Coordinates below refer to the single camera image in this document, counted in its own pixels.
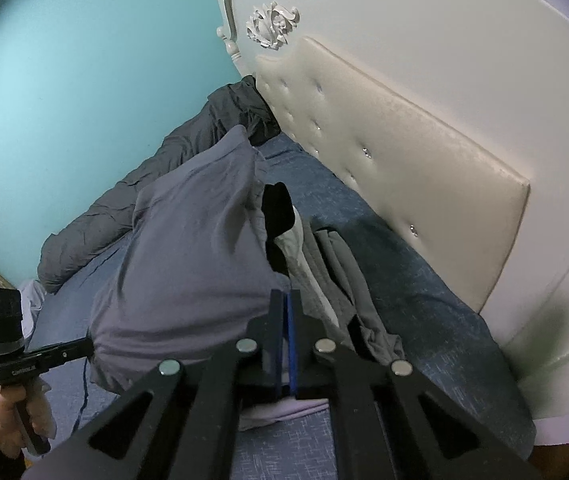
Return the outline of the person's left hand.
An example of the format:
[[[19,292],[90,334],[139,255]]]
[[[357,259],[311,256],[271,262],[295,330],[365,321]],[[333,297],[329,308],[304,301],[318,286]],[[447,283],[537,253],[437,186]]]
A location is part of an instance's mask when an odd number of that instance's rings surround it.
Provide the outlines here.
[[[51,406],[46,397],[50,385],[41,379],[35,380],[28,387],[0,387],[0,451],[9,458],[18,458],[26,448],[22,435],[19,416],[15,407],[25,401],[28,420],[35,434],[54,439],[57,435],[57,423],[53,418]]]

